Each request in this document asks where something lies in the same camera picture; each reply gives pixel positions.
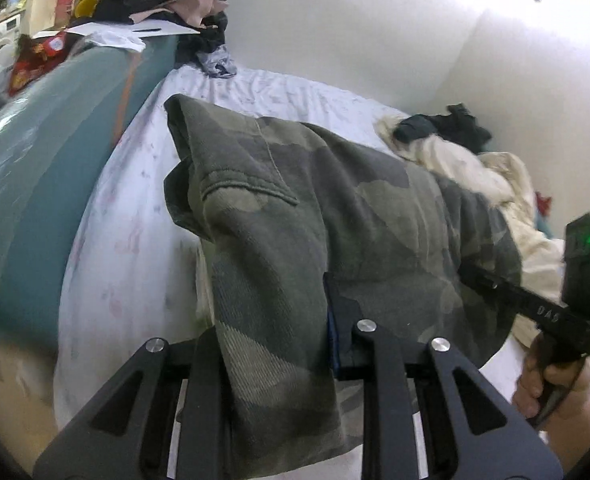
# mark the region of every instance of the black plastic bracket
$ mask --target black plastic bracket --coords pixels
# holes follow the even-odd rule
[[[498,301],[502,308],[533,320],[543,332],[563,341],[578,354],[590,355],[590,319],[466,262],[462,262],[458,272],[461,282],[485,299]]]
[[[334,374],[364,381],[362,480],[418,478],[409,380],[422,416],[429,479],[563,478],[538,434],[447,340],[396,338],[364,320],[357,302],[341,296],[328,274],[324,283]]]
[[[188,385],[175,479],[230,478],[231,402],[214,329],[197,341],[149,340],[46,448],[33,478],[167,478],[183,380]]]

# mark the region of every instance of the camouflage jacket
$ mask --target camouflage jacket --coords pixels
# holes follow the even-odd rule
[[[181,95],[166,110],[181,159],[164,184],[168,209],[215,247],[236,476],[291,470],[361,443],[360,387],[335,383],[328,365],[327,270],[397,336],[444,336],[477,366],[504,342],[512,317],[457,278],[471,258],[520,280],[504,218],[480,194],[312,124]]]

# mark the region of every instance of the clothes pile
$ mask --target clothes pile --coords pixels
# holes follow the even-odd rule
[[[457,109],[466,110],[463,105],[448,107],[454,116]],[[376,123],[376,131],[401,158],[446,176],[465,189],[481,193],[491,206],[499,209],[520,250],[521,286],[547,300],[559,302],[564,275],[564,241],[553,238],[550,232],[546,233],[547,228],[542,229],[545,232],[538,229],[542,220],[537,212],[536,194],[526,165],[512,153],[484,152],[475,155],[490,133],[476,126],[467,110],[464,116],[468,117],[468,138],[457,136],[446,140],[440,130],[428,136],[408,135],[402,140],[400,126],[409,122],[401,120],[401,117],[380,119]],[[534,323],[521,316],[516,319],[512,332],[526,346],[531,345],[538,333]]]
[[[477,124],[477,119],[462,103],[450,105],[446,109],[450,115],[418,114],[401,120],[393,130],[393,137],[408,144],[435,134],[467,148],[475,155],[482,152],[484,145],[492,139],[491,133]]]
[[[88,21],[133,25],[151,18],[194,28],[200,33],[179,37],[176,65],[193,63],[211,77],[228,78],[237,68],[224,36],[227,6],[226,0],[97,0],[94,7],[76,13],[71,26]]]

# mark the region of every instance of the white bedsheet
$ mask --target white bedsheet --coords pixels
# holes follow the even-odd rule
[[[153,336],[170,342],[201,331],[195,314],[197,238],[175,226],[163,180],[178,162],[164,102],[182,93],[250,116],[318,124],[346,139],[391,153],[373,124],[398,110],[302,78],[241,68],[210,79],[190,66],[152,92],[99,177],[69,257],[59,311],[54,405],[61,429],[111,375]],[[510,397],[521,367],[508,340],[486,367]],[[359,478],[361,449],[280,476]]]

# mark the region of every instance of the paper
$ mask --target paper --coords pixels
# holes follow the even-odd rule
[[[58,30],[40,30],[39,32],[32,35],[34,40],[38,40],[39,38],[49,38],[51,36],[56,36]]]
[[[125,50],[133,50],[134,52],[143,52],[146,48],[146,44],[141,38],[138,38],[132,32],[124,32],[123,30],[120,30],[119,32],[114,32],[113,30],[97,30],[92,34],[85,36],[80,40],[80,43],[75,43],[75,47],[73,48],[77,48],[78,44],[88,43],[97,46],[123,48]]]
[[[178,34],[199,34],[198,30],[188,27],[182,27],[176,23],[167,22],[166,20],[143,20],[134,25],[124,23],[85,23],[69,28],[67,32],[88,36],[93,32],[115,32],[125,31],[129,35],[134,34],[138,38],[151,38],[153,36],[176,36]]]

